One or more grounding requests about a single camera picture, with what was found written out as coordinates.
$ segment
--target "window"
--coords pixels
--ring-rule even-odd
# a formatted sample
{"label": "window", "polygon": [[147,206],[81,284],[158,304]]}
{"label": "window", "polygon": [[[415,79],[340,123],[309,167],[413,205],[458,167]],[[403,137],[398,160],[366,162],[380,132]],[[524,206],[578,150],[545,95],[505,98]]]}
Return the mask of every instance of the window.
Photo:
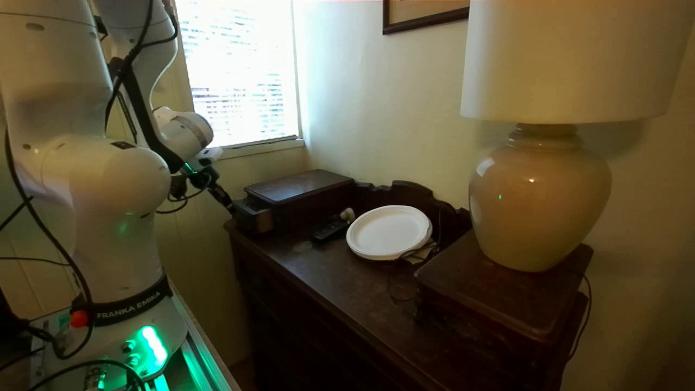
{"label": "window", "polygon": [[195,111],[211,146],[297,138],[289,0],[177,0]]}

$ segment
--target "lamp shade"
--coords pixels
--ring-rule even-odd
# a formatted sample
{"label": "lamp shade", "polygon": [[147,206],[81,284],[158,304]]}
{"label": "lamp shade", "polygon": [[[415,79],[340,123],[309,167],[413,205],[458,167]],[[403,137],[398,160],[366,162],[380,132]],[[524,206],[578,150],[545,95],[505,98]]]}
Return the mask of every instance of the lamp shade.
{"label": "lamp shade", "polygon": [[472,0],[461,115],[534,124],[665,113],[693,0]]}

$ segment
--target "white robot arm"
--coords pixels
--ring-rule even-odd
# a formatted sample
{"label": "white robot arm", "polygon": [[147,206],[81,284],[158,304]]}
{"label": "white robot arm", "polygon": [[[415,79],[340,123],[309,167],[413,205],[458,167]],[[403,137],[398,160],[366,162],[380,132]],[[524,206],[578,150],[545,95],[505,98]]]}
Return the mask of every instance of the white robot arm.
{"label": "white robot arm", "polygon": [[[123,85],[141,139],[133,145],[104,137],[104,113],[115,95],[86,0],[0,0],[0,34],[12,37],[0,40],[7,151],[26,194],[59,202],[74,216],[70,262],[83,294],[70,324],[48,330],[57,342],[44,351],[44,375],[108,358],[147,380],[163,371],[187,332],[154,238],[154,211],[167,198],[170,175],[181,171],[211,185],[228,208],[231,200],[212,167],[187,165],[212,140],[207,121],[151,108],[152,89],[177,51],[172,10],[161,0],[94,5],[115,43],[113,57],[122,59],[112,69],[132,66],[130,73],[115,72],[114,84]],[[214,181],[196,177],[201,174]],[[57,378],[51,389],[72,389],[88,370]],[[96,372],[106,390],[126,384],[121,370]]]}

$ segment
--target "wooden dresser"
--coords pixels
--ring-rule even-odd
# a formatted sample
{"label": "wooden dresser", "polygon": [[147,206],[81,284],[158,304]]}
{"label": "wooden dresser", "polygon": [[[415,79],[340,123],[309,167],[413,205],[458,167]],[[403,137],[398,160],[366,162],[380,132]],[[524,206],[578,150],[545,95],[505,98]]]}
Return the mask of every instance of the wooden dresser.
{"label": "wooden dresser", "polygon": [[[233,221],[226,225],[259,389],[529,390],[481,360],[455,328],[416,321],[415,300],[393,298],[415,296],[419,265],[365,261],[350,251],[344,235],[321,245],[309,241],[330,214],[346,207],[360,215],[401,204],[425,212],[433,237],[445,248],[470,230],[468,211],[454,210],[409,182],[351,184],[340,196],[336,191],[335,202],[309,202],[305,218],[283,230],[253,235]],[[583,312],[583,305],[573,309],[566,341],[573,341]],[[534,389],[556,390],[563,368],[564,363],[549,369]]]}

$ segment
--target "wall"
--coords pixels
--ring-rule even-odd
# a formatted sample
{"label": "wall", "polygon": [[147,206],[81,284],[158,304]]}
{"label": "wall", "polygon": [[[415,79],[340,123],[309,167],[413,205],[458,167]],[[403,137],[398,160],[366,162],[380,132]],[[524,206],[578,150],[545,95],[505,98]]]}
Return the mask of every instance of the wall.
{"label": "wall", "polygon": [[[181,51],[155,87],[153,104],[180,111],[193,109]],[[4,136],[4,127],[4,119],[0,116],[0,136]],[[120,112],[112,116],[108,134],[116,139],[129,139]],[[233,198],[242,198],[244,186],[305,170],[306,150],[294,148],[225,159],[219,161],[216,168],[221,175],[221,185]],[[4,157],[0,163],[0,194],[3,198],[0,218],[4,218],[20,204]],[[51,231],[61,243],[68,244],[70,213],[45,201],[34,203]],[[162,209],[172,208],[170,203],[165,204]],[[229,240],[222,229],[228,219],[227,211],[204,194],[192,199],[180,212],[157,216],[156,233],[167,273],[224,361],[231,365],[246,357],[250,346]],[[60,259],[26,212],[0,232],[0,256]],[[0,287],[21,317],[33,318],[68,306],[77,292],[70,275],[67,268],[0,260]]]}
{"label": "wall", "polygon": [[[381,1],[295,4],[311,165],[415,181],[467,207],[473,165],[513,126],[459,116],[467,23],[382,36]],[[586,239],[594,308],[564,390],[660,389],[694,364],[672,348],[693,330],[695,32],[667,115],[580,135],[609,161],[614,187]]]}

